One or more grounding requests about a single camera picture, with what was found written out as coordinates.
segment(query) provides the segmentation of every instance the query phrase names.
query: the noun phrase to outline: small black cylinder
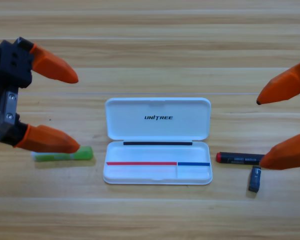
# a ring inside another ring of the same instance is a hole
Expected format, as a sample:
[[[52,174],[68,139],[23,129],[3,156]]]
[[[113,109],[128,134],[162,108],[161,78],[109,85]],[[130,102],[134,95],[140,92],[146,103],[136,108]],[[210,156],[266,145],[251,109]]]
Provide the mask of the small black cylinder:
[[[263,154],[218,152],[216,154],[216,161],[222,164],[259,165],[264,156]]]

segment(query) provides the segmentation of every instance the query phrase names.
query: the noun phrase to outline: orange fingertip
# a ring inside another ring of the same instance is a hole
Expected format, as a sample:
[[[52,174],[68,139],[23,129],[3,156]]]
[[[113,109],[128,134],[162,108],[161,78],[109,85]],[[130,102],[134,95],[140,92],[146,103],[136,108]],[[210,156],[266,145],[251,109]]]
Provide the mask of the orange fingertip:
[[[300,94],[300,63],[271,79],[257,98],[257,104],[288,100]]]
[[[49,126],[28,125],[23,139],[14,146],[37,153],[67,153],[78,151],[80,145],[72,137]]]
[[[76,84],[79,79],[73,68],[63,59],[34,44],[32,69],[49,79],[59,80],[68,84]]]
[[[260,161],[263,168],[284,170],[300,167],[300,134],[274,146]]]

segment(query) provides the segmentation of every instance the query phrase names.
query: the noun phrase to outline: black stripe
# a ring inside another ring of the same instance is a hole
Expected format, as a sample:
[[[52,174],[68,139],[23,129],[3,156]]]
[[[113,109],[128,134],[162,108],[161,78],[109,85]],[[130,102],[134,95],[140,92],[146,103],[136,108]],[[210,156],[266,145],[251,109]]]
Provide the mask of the black stripe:
[[[191,141],[124,141],[123,145],[192,145]]]

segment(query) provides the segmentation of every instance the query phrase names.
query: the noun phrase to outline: wood grain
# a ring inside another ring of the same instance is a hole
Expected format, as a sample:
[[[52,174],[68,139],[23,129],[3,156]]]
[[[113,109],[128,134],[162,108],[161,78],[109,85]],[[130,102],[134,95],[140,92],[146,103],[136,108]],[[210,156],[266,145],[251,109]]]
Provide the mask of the wood grain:
[[[0,144],[0,240],[300,240],[300,168],[262,170],[252,194],[250,166],[215,161],[300,133],[300,96],[256,104],[300,62],[300,0],[0,1],[0,42],[19,36],[79,76],[71,85],[33,73],[21,120],[67,132],[95,158],[35,163]],[[104,104],[114,97],[209,99],[213,181],[106,184]]]

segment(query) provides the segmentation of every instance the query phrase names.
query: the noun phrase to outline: open case lid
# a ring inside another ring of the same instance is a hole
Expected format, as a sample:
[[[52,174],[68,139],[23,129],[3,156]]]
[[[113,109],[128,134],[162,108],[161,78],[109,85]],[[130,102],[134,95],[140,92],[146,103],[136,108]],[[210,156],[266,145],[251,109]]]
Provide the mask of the open case lid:
[[[192,141],[209,135],[211,104],[201,97],[111,98],[108,136],[124,141]]]

